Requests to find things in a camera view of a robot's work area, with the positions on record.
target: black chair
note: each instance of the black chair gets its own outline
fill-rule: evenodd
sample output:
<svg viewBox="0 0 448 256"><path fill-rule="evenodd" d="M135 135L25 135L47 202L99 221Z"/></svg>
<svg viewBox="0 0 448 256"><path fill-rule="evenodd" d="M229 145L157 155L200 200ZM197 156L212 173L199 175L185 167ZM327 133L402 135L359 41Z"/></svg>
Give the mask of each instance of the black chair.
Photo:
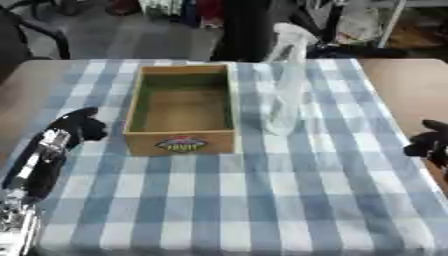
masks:
<svg viewBox="0 0 448 256"><path fill-rule="evenodd" d="M301 5L290 16L290 22L301 26L319 38L307 54L308 58L405 58L408 53L401 49L378 48L374 45L344 45L335 42L337 27L342 12L349 0L322 0L322 7L332 2L330 14L323 29L320 29L308 13L306 6Z"/></svg>
<svg viewBox="0 0 448 256"><path fill-rule="evenodd" d="M43 4L43 3L50 3L54 7L57 6L55 0L21 0L21 1L18 1L16 3L13 3L12 5L6 7L6 9L12 10L12 9L15 9L18 7L30 6L31 16L33 16L33 18L35 18L36 20L40 20L39 12L38 12L37 8L40 4Z"/></svg>
<svg viewBox="0 0 448 256"><path fill-rule="evenodd" d="M33 59L50 59L33 56L23 28L34 30L52 38L57 45L61 59L70 59L69 44L62 31L45 23L26 20L0 5L0 81L5 79L21 63Z"/></svg>

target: cardboard box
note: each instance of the cardboard box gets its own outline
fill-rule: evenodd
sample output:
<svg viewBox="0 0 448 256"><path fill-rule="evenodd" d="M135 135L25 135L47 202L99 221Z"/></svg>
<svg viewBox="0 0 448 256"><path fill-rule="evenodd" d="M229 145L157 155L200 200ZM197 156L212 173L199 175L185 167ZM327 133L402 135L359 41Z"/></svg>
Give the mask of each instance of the cardboard box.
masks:
<svg viewBox="0 0 448 256"><path fill-rule="evenodd" d="M134 156L233 152L225 65L143 67L123 134Z"/></svg>

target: floor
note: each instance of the floor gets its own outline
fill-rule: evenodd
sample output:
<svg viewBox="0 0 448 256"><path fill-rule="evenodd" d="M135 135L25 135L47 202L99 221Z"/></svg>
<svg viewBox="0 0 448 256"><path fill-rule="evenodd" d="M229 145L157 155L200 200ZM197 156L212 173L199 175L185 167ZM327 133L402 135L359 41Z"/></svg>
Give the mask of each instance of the floor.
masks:
<svg viewBox="0 0 448 256"><path fill-rule="evenodd" d="M179 23L151 20L143 14L113 17L104 12L105 0L87 0L86 10L75 17L55 13L42 5L44 22L67 35L73 59L138 58L208 60L219 38L219 30L192 29ZM274 21L286 20L292 9L290 1L274 1ZM37 56L57 58L54 43L41 35L29 33L30 47Z"/></svg>

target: blue and white checkered tablecloth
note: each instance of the blue and white checkered tablecloth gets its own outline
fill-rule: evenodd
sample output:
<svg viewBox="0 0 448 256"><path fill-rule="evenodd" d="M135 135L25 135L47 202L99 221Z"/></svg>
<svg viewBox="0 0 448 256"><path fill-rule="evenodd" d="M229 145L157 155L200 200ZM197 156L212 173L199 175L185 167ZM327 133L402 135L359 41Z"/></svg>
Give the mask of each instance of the blue and white checkered tablecloth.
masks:
<svg viewBox="0 0 448 256"><path fill-rule="evenodd" d="M262 130L281 64L229 64L235 154L131 157L121 133L138 67L183 64L76 61L64 74L24 138L84 106L100 107L110 136L74 150L42 203L42 252L448 255L446 199L403 155L406 138L356 60L308 61L289 137Z"/></svg>

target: table leg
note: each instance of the table leg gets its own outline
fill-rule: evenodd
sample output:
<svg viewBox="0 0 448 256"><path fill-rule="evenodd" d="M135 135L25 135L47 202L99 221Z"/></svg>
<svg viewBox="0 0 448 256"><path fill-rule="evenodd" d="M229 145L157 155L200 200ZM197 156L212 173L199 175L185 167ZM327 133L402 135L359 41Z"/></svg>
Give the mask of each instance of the table leg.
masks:
<svg viewBox="0 0 448 256"><path fill-rule="evenodd" d="M386 29L384 30L383 35L381 36L380 42L378 43L379 48L384 48L384 46L386 46L387 40L389 40L389 37L392 34L392 31L395 28L395 25L397 24L398 19L401 16L401 13L406 7L406 3L407 0L395 0L395 7L392 12L392 16L389 19L389 22L386 26Z"/></svg>

